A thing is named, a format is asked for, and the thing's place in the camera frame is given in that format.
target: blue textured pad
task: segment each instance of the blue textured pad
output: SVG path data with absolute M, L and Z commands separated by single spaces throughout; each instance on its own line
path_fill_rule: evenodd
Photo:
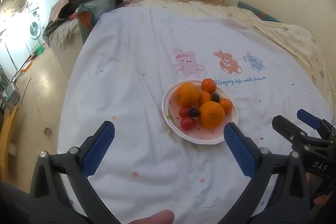
M 96 173 L 98 166 L 114 139 L 114 133 L 114 125 L 113 123 L 109 123 L 100 133 L 90 150 L 86 153 L 82 167 L 82 174 L 85 178 Z
M 298 110 L 296 117 L 313 129 L 320 129 L 321 127 L 319 119 L 303 109 Z
M 257 172 L 254 158 L 229 124 L 224 127 L 224 139 L 243 174 L 254 178 Z

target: fruit plate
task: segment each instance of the fruit plate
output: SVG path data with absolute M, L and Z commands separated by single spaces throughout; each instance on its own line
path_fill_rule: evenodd
M 233 104 L 231 113 L 225 115 L 223 123 L 214 129 L 207 129 L 202 127 L 198 121 L 198 118 L 195 118 L 196 126 L 192 130 L 184 131 L 180 125 L 182 118 L 179 115 L 179 110 L 181 106 L 177 104 L 174 97 L 175 90 L 179 87 L 179 85 L 181 85 L 184 82 L 191 82 L 197 86 L 199 91 L 202 91 L 201 90 L 202 80 L 197 79 L 183 80 L 172 85 L 165 92 L 162 99 L 162 112 L 166 123 L 178 136 L 192 143 L 217 144 L 224 141 L 224 126 L 228 122 L 234 122 L 235 124 L 238 124 L 238 110 L 235 102 L 224 90 L 222 90 L 220 87 L 217 87 L 215 93 L 217 93 L 220 96 L 220 98 L 228 98 L 229 100 L 231 100 Z

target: tiled floor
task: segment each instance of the tiled floor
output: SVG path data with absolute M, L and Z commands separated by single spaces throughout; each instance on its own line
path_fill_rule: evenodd
M 23 98 L 11 142 L 16 145 L 16 157 L 9 155 L 9 182 L 29 192 L 38 154 L 42 150 L 55 154 L 58 143 L 58 128 L 65 93 L 66 77 L 51 49 L 35 58 L 31 67 L 16 82 Z M 51 128 L 52 135 L 44 135 L 44 129 Z

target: screw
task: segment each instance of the screw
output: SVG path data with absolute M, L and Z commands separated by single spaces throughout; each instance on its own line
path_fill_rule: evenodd
M 71 147 L 69 151 L 70 151 L 71 154 L 76 154 L 78 152 L 78 147 L 76 147 L 76 146 Z
M 40 153 L 40 157 L 41 157 L 41 158 L 44 158 L 46 155 L 47 155 L 47 152 L 46 152 L 46 151 L 42 151 L 42 152 Z
M 266 147 L 262 147 L 262 148 L 260 148 L 260 152 L 261 152 L 262 154 L 268 154 L 268 153 L 269 153 L 269 150 L 268 150 Z
M 299 153 L 298 153 L 298 152 L 295 152 L 295 151 L 293 151 L 293 152 L 292 152 L 292 156 L 293 156 L 294 158 L 298 158 L 298 157 L 299 157 Z

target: small orange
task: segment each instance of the small orange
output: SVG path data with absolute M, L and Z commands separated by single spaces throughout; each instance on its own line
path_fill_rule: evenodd
M 229 114 L 233 108 L 232 102 L 227 98 L 220 98 L 218 102 L 224 109 L 225 114 Z
M 192 107 L 197 104 L 200 92 L 193 83 L 184 82 L 176 89 L 175 98 L 180 106 Z
M 209 92 L 202 90 L 199 93 L 198 106 L 200 107 L 201 105 L 203 105 L 207 101 L 211 101 L 211 95 L 210 95 Z
M 210 94 L 214 93 L 216 91 L 216 88 L 217 86 L 214 80 L 210 78 L 205 78 L 201 83 L 201 89 L 209 92 Z
M 225 112 L 222 106 L 214 101 L 205 102 L 199 108 L 201 115 L 198 117 L 201 125 L 208 129 L 213 129 L 222 124 Z

